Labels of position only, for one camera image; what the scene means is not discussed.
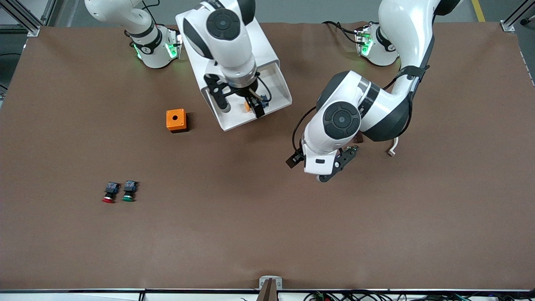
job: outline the electronic component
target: electronic component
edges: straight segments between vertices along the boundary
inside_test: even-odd
[[[148,12],[136,9],[141,0],[85,0],[86,8],[95,19],[119,24],[137,57],[150,68],[163,68],[180,54],[181,37],[177,32],[154,22]]]
[[[106,189],[104,192],[106,195],[102,199],[104,203],[115,203],[115,196],[117,193],[119,193],[119,189],[121,188],[121,184],[115,183],[115,182],[108,182],[108,185],[106,186]]]
[[[123,190],[125,191],[125,195],[123,196],[123,201],[125,202],[133,202],[134,201],[134,193],[137,191],[137,185],[138,182],[136,181],[126,181],[125,187]]]
[[[165,120],[167,129],[173,134],[189,131],[188,117],[184,109],[167,111]]]
[[[395,49],[399,53],[401,69],[392,81],[392,92],[354,71],[336,74],[309,111],[316,110],[316,114],[303,132],[301,148],[297,149],[292,141],[296,151],[287,160],[288,166],[305,161],[304,172],[326,182],[342,170],[343,163],[354,158],[356,149],[343,148],[359,130],[372,141],[388,141],[402,135],[410,124],[412,99],[429,68],[434,16],[450,13],[459,3],[460,0],[383,0],[379,6],[380,27],[372,24],[370,29],[377,28],[369,36],[361,32],[360,42],[370,47],[370,41],[380,40],[366,49],[369,58],[373,51],[384,54]]]

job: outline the cable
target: cable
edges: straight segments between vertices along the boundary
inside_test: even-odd
[[[9,53],[9,54],[0,54],[0,56],[4,56],[4,55],[20,55],[20,54],[15,53],[15,52],[13,52],[13,53]]]
[[[295,146],[295,132],[297,132],[297,129],[299,128],[299,126],[301,125],[301,123],[303,122],[303,120],[312,112],[316,109],[316,106],[313,106],[312,108],[310,108],[310,110],[308,110],[308,112],[306,112],[303,117],[301,117],[301,119],[299,120],[299,122],[297,123],[297,125],[295,126],[295,129],[294,129],[294,132],[292,133],[292,146],[294,147],[294,150],[296,153],[298,154],[301,154],[303,155],[302,153],[300,153],[298,150],[297,150],[297,147]]]
[[[386,90],[386,89],[390,88],[390,86],[393,85],[393,84],[396,82],[396,79],[397,79],[397,78],[394,78],[388,85],[386,85],[386,86],[383,88],[383,90]]]
[[[355,43],[355,44],[364,45],[363,42],[357,42],[357,41],[353,40],[349,35],[347,35],[348,33],[350,33],[350,34],[355,34],[355,31],[362,29],[364,26],[358,27],[358,28],[356,28],[354,31],[350,31],[349,29],[343,28],[342,25],[340,24],[340,22],[338,22],[338,23],[334,23],[333,21],[325,21],[325,22],[323,22],[322,24],[332,24],[332,25],[336,26],[336,28],[338,28],[339,30],[341,30],[342,33],[346,36],[346,38],[347,38],[349,41],[351,41],[351,42],[353,42],[353,43]]]
[[[158,3],[156,3],[156,4],[145,5],[145,8],[148,9],[149,7],[155,7],[155,6],[158,6],[158,5],[160,5],[160,0],[158,0]]]
[[[306,295],[306,296],[303,298],[303,301],[307,301],[308,297],[313,296],[313,295],[314,295],[314,293],[311,292],[310,294]]]
[[[154,19],[154,16],[153,16],[152,13],[150,12],[150,9],[149,9],[149,7],[146,5],[145,1],[142,0],[141,3],[143,3],[143,5],[144,5],[143,9],[147,9],[147,12],[149,12],[150,17],[152,18],[152,21],[153,21],[154,23],[156,23],[156,20]]]
[[[258,80],[262,83],[262,85],[264,85],[264,87],[267,90],[267,93],[269,94],[269,99],[266,100],[265,102],[270,102],[271,101],[271,91],[269,90],[268,86],[264,83],[264,81],[260,78],[260,76],[258,77]]]
[[[334,294],[329,294],[327,293],[326,294],[328,297],[332,298],[333,301],[341,301],[337,296],[335,296]]]

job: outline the black band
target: black band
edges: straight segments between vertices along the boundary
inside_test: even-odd
[[[245,25],[251,23],[255,18],[256,1],[255,0],[238,0],[238,6],[241,11],[241,19]]]
[[[210,49],[208,48],[206,43],[204,43],[204,40],[201,38],[195,28],[191,25],[188,19],[184,18],[182,25],[184,29],[183,34],[190,41],[190,43],[195,46],[195,51],[197,51],[197,53],[199,53],[199,55],[201,55],[202,57],[205,57],[207,59],[213,59],[213,55],[210,52]]]
[[[264,107],[262,106],[262,103],[260,103],[260,100],[256,99],[255,97],[245,97],[245,101],[247,101],[247,104],[255,113],[256,118],[260,118],[265,115]]]
[[[152,24],[150,24],[149,29],[147,29],[146,31],[144,31],[142,33],[128,33],[128,34],[130,35],[130,37],[144,37],[144,36],[149,35],[152,32],[153,29],[154,29],[154,22],[152,22]]]
[[[366,98],[364,98],[361,105],[358,106],[358,111],[361,113],[361,118],[364,118],[364,116],[366,116],[371,106],[377,99],[379,91],[381,91],[381,87],[377,86],[375,83],[372,82],[370,90],[366,94]]]
[[[383,47],[385,47],[386,52],[396,51],[396,48],[393,47],[392,43],[390,43],[390,41],[381,33],[381,26],[377,27],[376,36],[377,36],[377,41],[381,45],[383,45]]]
[[[395,79],[403,75],[408,75],[408,76],[419,77],[421,81],[422,78],[424,77],[425,71],[427,71],[428,69],[429,69],[429,65],[425,66],[424,68],[420,68],[416,66],[405,66],[398,72]]]
[[[156,49],[156,47],[158,47],[160,45],[160,43],[162,42],[162,38],[163,38],[162,32],[159,29],[157,29],[157,30],[158,30],[158,35],[156,36],[156,38],[152,42],[150,42],[148,44],[145,44],[145,45],[134,43],[134,45],[136,45],[136,47],[139,49],[139,51],[141,51],[144,54],[153,54],[154,53],[154,49]]]

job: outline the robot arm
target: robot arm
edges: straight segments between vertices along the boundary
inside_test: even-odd
[[[335,75],[317,101],[317,113],[304,130],[301,150],[288,159],[288,165],[293,167],[305,160],[304,171],[320,175],[325,182],[323,179],[330,179],[354,157],[356,148],[346,154],[342,147],[358,130],[373,141],[401,135],[410,122],[412,98],[433,49],[433,17],[439,8],[441,13],[449,13],[459,2],[383,0],[379,7],[380,30],[395,45],[401,59],[392,93],[353,71]]]
[[[246,29],[255,9],[255,0],[202,1],[184,17],[182,31],[192,48],[210,60],[204,81],[219,110],[230,112],[226,97],[236,94],[260,118],[271,98],[256,93],[260,73]]]
[[[184,18],[184,36],[199,55],[213,59],[230,86],[256,80],[253,47],[245,26],[255,17],[255,0],[207,0]]]
[[[85,0],[89,13],[97,20],[119,24],[134,41],[139,59],[150,68],[162,68],[178,57],[175,31],[156,26],[150,15],[134,8],[141,0]]]

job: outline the orange box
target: orange box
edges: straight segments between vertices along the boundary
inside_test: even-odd
[[[184,109],[169,110],[166,114],[167,129],[171,133],[189,131],[188,118]]]

